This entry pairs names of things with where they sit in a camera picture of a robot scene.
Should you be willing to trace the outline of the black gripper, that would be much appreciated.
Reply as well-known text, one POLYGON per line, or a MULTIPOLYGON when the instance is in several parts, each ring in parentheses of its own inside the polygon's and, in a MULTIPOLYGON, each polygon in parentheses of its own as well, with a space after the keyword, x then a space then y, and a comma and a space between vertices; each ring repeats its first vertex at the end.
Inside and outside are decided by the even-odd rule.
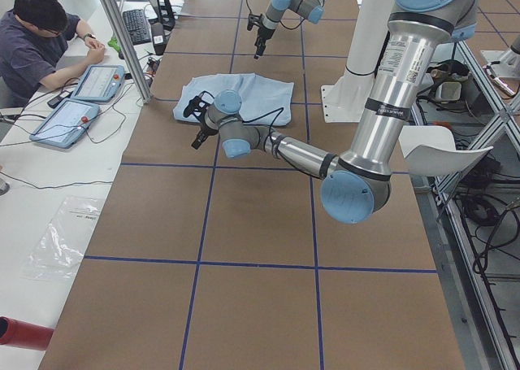
POLYGON ((275 29, 273 29, 273 28, 268 28, 263 25, 261 25, 258 28, 258 38, 254 44, 256 47, 256 51, 255 51, 255 54, 253 57, 255 59, 259 59, 260 57, 263 56, 264 51, 266 49, 266 43, 268 40, 270 40, 273 37, 274 33, 275 33, 275 29))
POLYGON ((219 129, 215 123, 212 121, 203 120, 200 123, 200 131, 192 142, 191 147, 195 150, 198 150, 208 137, 212 137, 218 133, 219 129))

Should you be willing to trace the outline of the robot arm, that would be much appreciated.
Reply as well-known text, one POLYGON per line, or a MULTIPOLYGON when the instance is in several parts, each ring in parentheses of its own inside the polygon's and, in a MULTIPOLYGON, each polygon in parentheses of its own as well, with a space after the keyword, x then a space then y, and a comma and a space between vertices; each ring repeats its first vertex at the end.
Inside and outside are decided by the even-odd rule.
POLYGON ((373 83, 363 85, 362 113, 350 148, 334 155, 244 120, 243 96, 219 91, 211 102, 193 97, 183 114, 194 117, 200 130, 193 147, 219 135, 225 155, 239 158, 260 149, 297 170, 322 180, 321 202, 333 219, 346 224, 366 220, 388 201, 389 160, 407 120, 419 85, 437 46, 472 36, 477 0, 364 0, 354 31, 349 59, 359 61, 369 46, 373 83))
POLYGON ((248 15, 247 30, 252 31, 257 27, 255 40, 255 59, 263 56, 267 41, 270 40, 286 11, 292 11, 304 20, 317 24, 323 16, 325 2, 327 0, 270 0, 264 14, 248 15))

